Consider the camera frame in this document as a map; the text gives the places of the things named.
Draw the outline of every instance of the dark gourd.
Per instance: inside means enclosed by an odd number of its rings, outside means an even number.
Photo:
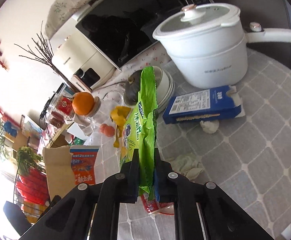
[[[134,72],[125,83],[124,102],[133,106],[138,102],[138,92],[141,89],[141,72],[138,70]]]

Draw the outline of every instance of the mandarin orange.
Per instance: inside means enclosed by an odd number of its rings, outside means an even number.
[[[88,92],[79,92],[73,95],[72,107],[76,114],[86,115],[94,106],[94,98]]]

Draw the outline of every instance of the pot handle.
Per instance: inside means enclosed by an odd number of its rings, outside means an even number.
[[[245,34],[247,43],[255,42],[288,42],[291,43],[291,30],[279,28],[264,28],[262,32]]]
[[[238,15],[228,19],[226,22],[221,23],[221,27],[232,27],[236,25],[240,21],[240,17]]]

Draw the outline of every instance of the white bowl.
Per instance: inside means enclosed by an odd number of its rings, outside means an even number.
[[[159,105],[169,92],[170,80],[166,72],[160,67],[153,66],[153,69],[157,82],[157,103]]]
[[[173,96],[174,91],[175,91],[175,85],[174,85],[174,81],[170,75],[169,72],[165,72],[169,78],[170,81],[170,86],[169,86],[169,90],[166,94],[166,96],[163,98],[163,100],[158,104],[158,112],[162,112],[167,108],[167,105],[170,101],[170,98]]]

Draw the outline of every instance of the pumpkin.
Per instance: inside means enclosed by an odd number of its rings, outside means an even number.
[[[87,115],[94,106],[94,98],[88,92],[79,92],[73,95],[72,107],[76,114]]]
[[[124,102],[134,106],[138,102],[138,93],[141,89],[142,70],[134,72],[125,83]]]

